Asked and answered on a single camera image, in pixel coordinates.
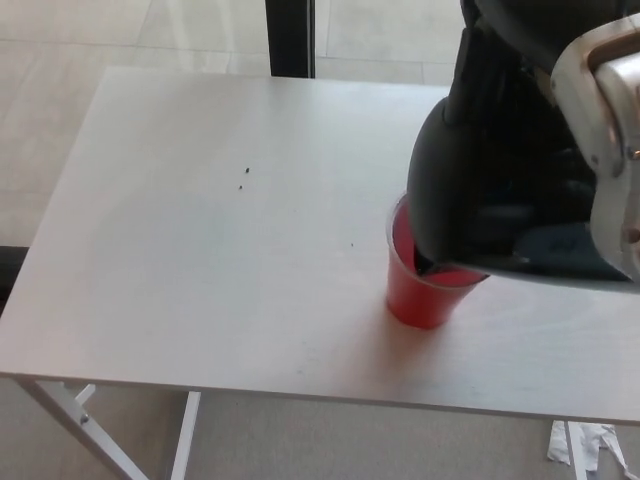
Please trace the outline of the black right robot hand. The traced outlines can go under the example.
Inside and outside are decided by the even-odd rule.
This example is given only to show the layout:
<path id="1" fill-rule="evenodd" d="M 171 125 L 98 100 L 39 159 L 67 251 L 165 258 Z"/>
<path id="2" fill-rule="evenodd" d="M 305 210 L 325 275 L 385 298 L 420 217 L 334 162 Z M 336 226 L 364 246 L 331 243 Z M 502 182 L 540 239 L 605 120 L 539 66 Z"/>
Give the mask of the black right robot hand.
<path id="1" fill-rule="evenodd" d="M 549 77 L 563 109 L 600 96 L 595 71 L 639 45 L 637 1 L 462 1 L 449 102 L 480 109 L 519 58 Z"/>

